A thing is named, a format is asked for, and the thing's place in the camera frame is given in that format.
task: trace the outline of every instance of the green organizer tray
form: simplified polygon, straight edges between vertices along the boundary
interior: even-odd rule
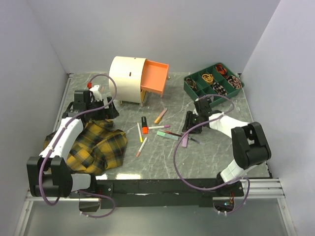
[[[219,84],[221,84],[224,89],[227,92],[227,96],[228,98],[232,98],[235,97],[240,91],[241,89],[245,86],[245,84],[241,81],[242,83],[242,88],[240,89],[235,89],[232,85],[230,85],[230,83],[215,69],[215,66],[217,64],[221,64],[226,70],[227,70],[227,75],[234,75],[236,78],[239,78],[238,75],[234,74],[229,68],[227,68],[226,65],[224,65],[223,63],[216,63],[210,67],[207,67],[203,70],[200,70],[198,72],[195,72],[191,75],[185,76],[184,77],[184,90],[186,91],[186,93],[189,95],[189,97],[195,101],[197,98],[202,97],[206,94],[217,94],[210,85],[208,85],[203,78],[201,77],[203,74],[207,73],[207,74],[212,74],[214,77],[214,82],[218,82]],[[197,91],[193,91],[189,85],[186,83],[186,79],[187,78],[192,78],[196,84],[197,84]],[[210,103],[210,107],[215,107],[217,105],[219,105],[220,103],[226,101],[224,98],[222,97],[218,97],[215,96],[213,97],[214,100],[213,102]]]

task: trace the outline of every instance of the gray marble surface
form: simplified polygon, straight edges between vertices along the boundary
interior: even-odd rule
[[[146,116],[148,126],[154,126],[154,120],[164,108],[168,111],[159,125],[169,124],[171,127],[165,130],[181,133],[185,122],[186,111],[193,111],[194,105],[190,97],[183,89],[183,78],[188,73],[169,73],[170,80],[166,81],[164,95],[149,93],[144,107],[139,104],[119,104],[115,106],[120,113],[115,118],[114,128],[126,132],[128,145],[125,153],[124,164],[121,167],[107,170],[99,179],[165,179],[178,178],[173,166],[173,152],[176,141],[157,136],[157,130],[150,130],[148,142],[144,146],[139,158],[136,158],[141,143],[139,141],[137,122],[141,124],[141,117]],[[87,81],[94,74],[74,74],[70,76],[70,82],[62,111],[73,101],[73,92],[76,89],[85,89]],[[97,77],[93,85],[105,86],[105,95],[109,95],[108,79]],[[241,91],[233,102],[236,109],[229,116],[241,121],[251,122],[252,117],[244,95]],[[217,110],[227,111],[228,102],[216,106]],[[178,169],[184,178],[212,178],[222,171],[233,160],[231,139],[224,134],[203,128],[201,134],[192,134],[191,137],[205,142],[200,145],[189,141],[188,147],[179,147],[176,155]],[[269,177],[268,167],[262,164],[248,172],[249,177]]]

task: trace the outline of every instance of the yellow plaid shirt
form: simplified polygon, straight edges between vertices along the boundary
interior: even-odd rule
[[[111,131],[111,120],[90,121],[75,140],[67,159],[67,165],[76,173],[101,175],[105,170],[123,164],[127,146],[126,133]],[[55,132],[45,139],[44,148]]]

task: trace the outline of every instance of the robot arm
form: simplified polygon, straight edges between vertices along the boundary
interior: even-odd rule
[[[221,182],[243,177],[257,165],[271,158],[271,151],[261,125],[258,122],[247,123],[226,116],[220,111],[212,111],[210,100],[197,99],[194,112],[188,111],[183,132],[207,120],[220,119],[206,125],[210,129],[222,132],[232,139],[234,160],[218,174]],[[202,126],[192,133],[201,133]]]
[[[83,131],[85,124],[90,120],[113,119],[119,116],[113,103],[105,109],[86,113],[72,121],[64,131],[58,144],[53,149],[52,144],[56,141],[58,134],[65,127],[65,124],[78,113],[104,106],[104,101],[99,92],[99,86],[90,90],[76,90],[74,101],[70,103],[63,113],[60,127],[47,148],[39,156],[30,157],[27,161],[27,170],[30,184],[30,191],[33,196],[41,196],[39,191],[39,169],[44,157],[52,150],[49,161],[46,162],[43,174],[43,188],[48,197],[68,197],[73,191],[87,189],[95,183],[90,174],[73,174],[66,164],[68,154],[78,135]]]

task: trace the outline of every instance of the black metal bar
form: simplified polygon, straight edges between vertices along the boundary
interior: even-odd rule
[[[201,188],[217,186],[215,178],[187,179]],[[228,191],[199,191],[190,188],[180,179],[139,179],[139,180],[97,180],[102,194],[115,199],[118,207],[157,207],[191,206],[212,207],[213,197],[229,197],[233,191],[235,197],[244,195],[241,182],[229,185]],[[111,208],[106,199],[101,200],[101,209]]]

